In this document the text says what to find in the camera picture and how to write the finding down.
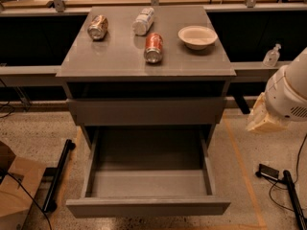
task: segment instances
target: white bowl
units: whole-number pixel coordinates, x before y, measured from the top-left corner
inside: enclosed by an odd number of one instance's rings
[[[192,50],[202,50],[218,39],[217,34],[213,30],[201,26],[182,28],[178,36]]]

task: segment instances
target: cardboard box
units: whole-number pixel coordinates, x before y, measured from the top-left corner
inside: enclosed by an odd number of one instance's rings
[[[0,141],[0,168],[8,171],[14,158],[15,154],[9,146]]]
[[[7,166],[5,158],[10,161],[12,155],[11,149],[1,143],[1,162]],[[41,178],[46,170],[46,166],[21,157],[14,157],[9,173],[18,178],[28,193],[35,197],[40,185]],[[24,192],[19,184],[10,176],[6,175],[0,184],[0,229],[15,230],[22,228],[28,212],[32,205],[31,198]]]

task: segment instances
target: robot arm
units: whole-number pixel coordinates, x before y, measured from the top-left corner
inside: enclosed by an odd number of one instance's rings
[[[283,130],[290,121],[307,121],[307,48],[269,79],[248,117],[247,130]]]

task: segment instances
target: wire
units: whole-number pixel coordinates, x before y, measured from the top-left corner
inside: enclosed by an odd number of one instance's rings
[[[298,181],[299,157],[300,157],[302,148],[304,147],[304,144],[305,144],[305,142],[306,142],[306,139],[307,139],[307,133],[306,133],[306,135],[305,135],[305,138],[304,138],[304,140],[303,140],[303,142],[302,142],[302,144],[301,144],[301,146],[300,146],[300,148],[299,148],[299,152],[298,152],[298,154],[297,154],[297,160],[296,160],[296,180],[295,180],[295,182],[294,182],[295,184],[296,184],[296,182]],[[280,182],[280,181],[275,181],[275,182],[273,183],[273,182],[271,182],[268,178],[266,178],[266,177],[264,177],[264,178],[267,179],[267,180],[272,184],[272,186],[271,186],[271,188],[270,188],[270,190],[269,190],[270,199],[271,199],[276,205],[278,205],[279,207],[293,212],[293,211],[294,211],[293,209],[290,209],[290,208],[288,208],[288,207],[286,207],[286,206],[281,205],[280,203],[278,203],[278,202],[272,197],[272,189],[273,189],[274,187],[276,187],[276,188],[278,188],[278,189],[280,189],[280,190],[288,190],[288,188],[281,188],[281,187],[277,186],[276,184],[277,184],[278,182]]]
[[[271,186],[271,188],[270,188],[270,190],[269,190],[270,199],[271,199],[275,204],[277,204],[279,207],[281,207],[281,208],[283,208],[283,209],[286,209],[286,210],[288,210],[288,211],[292,211],[292,212],[293,212],[293,211],[294,211],[293,209],[290,209],[290,208],[288,208],[288,207],[286,207],[286,206],[281,205],[281,204],[278,203],[275,199],[272,198],[272,189],[273,189],[274,187],[277,187],[277,186],[276,186],[277,183],[278,183],[278,181],[276,181],[275,183],[273,183],[272,186]]]
[[[15,107],[13,107],[10,102],[4,103],[4,104],[0,104],[0,112],[5,109],[8,108],[9,112],[5,115],[0,116],[0,119],[6,118],[8,116],[10,116],[12,113],[14,113],[15,111]]]
[[[40,212],[44,215],[44,217],[46,217],[47,221],[48,221],[48,225],[49,225],[49,228],[50,230],[52,230],[52,226],[51,226],[51,223],[50,223],[50,220],[48,218],[48,216],[43,212],[43,210],[40,208],[40,206],[38,205],[38,203],[35,201],[35,199],[29,194],[29,192],[24,188],[24,186],[21,184],[21,182],[16,179],[11,173],[3,170],[0,168],[0,170],[4,173],[4,174],[7,174],[9,177],[11,177],[12,179],[14,179],[18,185],[24,190],[24,192],[31,198],[32,202],[37,206],[37,208],[40,210]]]
[[[300,145],[299,152],[298,152],[298,154],[297,154],[297,160],[296,160],[296,180],[295,180],[295,182],[294,182],[295,184],[296,184],[296,182],[298,181],[299,157],[300,157],[300,153],[301,153],[301,151],[302,151],[302,148],[304,147],[304,144],[305,144],[305,142],[306,142],[306,139],[307,139],[307,133],[306,133],[306,135],[305,135],[305,138],[304,138],[302,144]]]
[[[278,181],[272,182],[269,178],[267,178],[267,177],[264,177],[264,178],[265,178],[267,181],[269,181],[274,187],[276,187],[276,188],[278,188],[278,189],[280,189],[280,190],[288,190],[288,188],[281,188],[281,187],[277,186],[277,183],[280,182],[279,180],[278,180]]]

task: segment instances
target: terrazzo floor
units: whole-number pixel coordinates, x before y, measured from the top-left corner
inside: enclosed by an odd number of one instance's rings
[[[296,178],[295,166],[299,148],[307,132],[307,123],[291,123],[285,131],[253,134],[245,131],[247,116],[238,109],[227,109],[216,126],[209,147],[215,174],[217,196],[231,201],[222,216],[161,217],[161,218],[74,218],[66,208],[66,200],[81,195],[89,147],[81,129],[75,126],[65,108],[31,108],[16,110],[0,119],[0,140],[17,156],[33,159],[55,167],[66,139],[76,148],[70,151],[57,191],[55,212],[48,214],[54,230],[233,230],[233,229],[299,229],[294,212],[282,209],[271,201],[272,186],[255,176],[259,163],[280,171],[289,170]],[[307,145],[300,154],[299,179],[295,184],[301,206],[307,206]],[[43,204],[49,181],[42,180],[35,199]],[[272,190],[273,198],[292,208],[286,190]],[[33,205],[23,230],[47,230],[47,220]]]

